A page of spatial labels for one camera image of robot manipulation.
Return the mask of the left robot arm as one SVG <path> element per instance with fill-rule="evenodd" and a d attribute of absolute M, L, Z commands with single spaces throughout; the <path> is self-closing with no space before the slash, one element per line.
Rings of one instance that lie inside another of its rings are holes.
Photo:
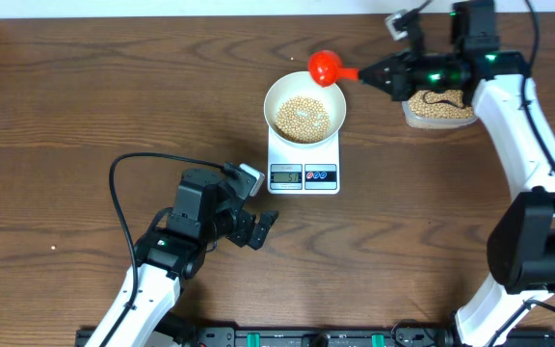
<path fill-rule="evenodd" d="M 89 346 L 143 346 L 176 305 L 184 282 L 203 265 L 208 247 L 225 237 L 239 247 L 260 249 L 278 218 L 244 209 L 265 174 L 226 163 L 218 173 L 182 173 L 172 207 L 159 211 L 133 250 L 118 296 L 87 341 Z"/>

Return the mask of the red plastic scoop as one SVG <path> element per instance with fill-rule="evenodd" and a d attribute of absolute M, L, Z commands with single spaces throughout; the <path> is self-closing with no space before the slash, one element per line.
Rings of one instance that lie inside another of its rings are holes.
<path fill-rule="evenodd" d="M 329 87 L 339 80 L 359 80 L 358 69 L 344 67 L 341 58 L 330 50 L 313 53 L 307 69 L 312 80 L 321 87 Z"/>

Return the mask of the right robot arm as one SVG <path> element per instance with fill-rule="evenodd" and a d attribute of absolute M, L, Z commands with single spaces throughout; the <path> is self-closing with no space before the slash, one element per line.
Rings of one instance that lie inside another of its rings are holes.
<path fill-rule="evenodd" d="M 489 274 L 440 333 L 440 346 L 500 346 L 534 307 L 555 295 L 555 136 L 538 101 L 533 57 L 501 47 L 490 1 L 453 5 L 452 51 L 430 53 L 420 10 L 386 27 L 409 47 L 361 70 L 360 82 L 406 101 L 417 92 L 459 91 L 493 142 L 512 201 L 487 242 Z"/>

